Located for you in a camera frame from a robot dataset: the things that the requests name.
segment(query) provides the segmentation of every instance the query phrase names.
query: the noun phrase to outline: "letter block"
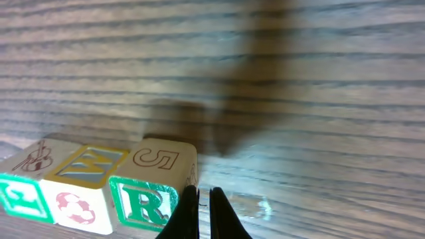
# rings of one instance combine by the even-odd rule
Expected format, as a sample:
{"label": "letter block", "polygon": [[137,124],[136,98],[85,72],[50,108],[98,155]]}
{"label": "letter block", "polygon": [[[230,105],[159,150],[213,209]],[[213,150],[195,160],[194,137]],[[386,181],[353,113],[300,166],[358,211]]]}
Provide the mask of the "letter block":
{"label": "letter block", "polygon": [[54,223],[39,183],[81,144],[42,139],[0,164],[0,202],[6,213]]}
{"label": "letter block", "polygon": [[188,143],[144,139],[110,177],[120,222],[161,231],[187,185],[197,186],[197,151]]}
{"label": "letter block", "polygon": [[85,145],[53,169],[41,189],[55,220],[63,226],[111,234],[118,223],[108,178],[128,152]]}

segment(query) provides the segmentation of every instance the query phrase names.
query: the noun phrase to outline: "toy block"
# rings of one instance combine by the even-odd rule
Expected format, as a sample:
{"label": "toy block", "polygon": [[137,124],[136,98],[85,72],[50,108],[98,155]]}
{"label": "toy block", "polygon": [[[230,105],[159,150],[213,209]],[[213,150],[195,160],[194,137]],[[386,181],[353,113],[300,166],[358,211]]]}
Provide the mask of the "toy block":
{"label": "toy block", "polygon": [[54,223],[39,183],[81,144],[41,139],[0,164],[0,202],[7,214]]}
{"label": "toy block", "polygon": [[161,231],[179,195],[197,186],[197,151],[188,143],[144,139],[110,177],[118,219],[125,226]]}
{"label": "toy block", "polygon": [[118,223],[108,178],[128,152],[85,145],[53,169],[40,186],[55,220],[63,226],[111,234]]}

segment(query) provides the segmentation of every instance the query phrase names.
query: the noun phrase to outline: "wooden surface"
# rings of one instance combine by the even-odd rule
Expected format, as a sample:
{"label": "wooden surface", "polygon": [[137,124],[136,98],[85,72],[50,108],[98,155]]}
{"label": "wooden surface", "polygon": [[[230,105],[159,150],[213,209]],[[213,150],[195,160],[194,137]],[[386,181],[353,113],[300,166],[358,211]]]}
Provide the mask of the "wooden surface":
{"label": "wooden surface", "polygon": [[0,0],[1,157],[187,141],[254,238],[425,238],[424,39],[422,0]]}

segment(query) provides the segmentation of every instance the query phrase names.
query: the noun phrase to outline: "teal bordered block face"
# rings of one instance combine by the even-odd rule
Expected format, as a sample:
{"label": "teal bordered block face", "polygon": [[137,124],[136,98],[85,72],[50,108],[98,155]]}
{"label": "teal bordered block face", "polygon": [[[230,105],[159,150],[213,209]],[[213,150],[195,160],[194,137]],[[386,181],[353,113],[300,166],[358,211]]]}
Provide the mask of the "teal bordered block face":
{"label": "teal bordered block face", "polygon": [[118,176],[110,177],[118,218],[125,226],[160,232],[179,201],[170,186]]}
{"label": "teal bordered block face", "polygon": [[54,223],[37,181],[0,174],[0,201],[11,216]]}

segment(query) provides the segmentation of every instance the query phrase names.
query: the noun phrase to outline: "brown number 5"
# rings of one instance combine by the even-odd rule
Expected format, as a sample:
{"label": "brown number 5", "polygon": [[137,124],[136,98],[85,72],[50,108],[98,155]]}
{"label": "brown number 5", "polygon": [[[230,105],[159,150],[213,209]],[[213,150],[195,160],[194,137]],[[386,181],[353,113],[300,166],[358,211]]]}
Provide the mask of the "brown number 5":
{"label": "brown number 5", "polygon": [[170,170],[179,153],[159,150],[155,154],[151,149],[140,149],[133,156],[133,162],[140,167],[153,167],[158,165],[158,169]]}

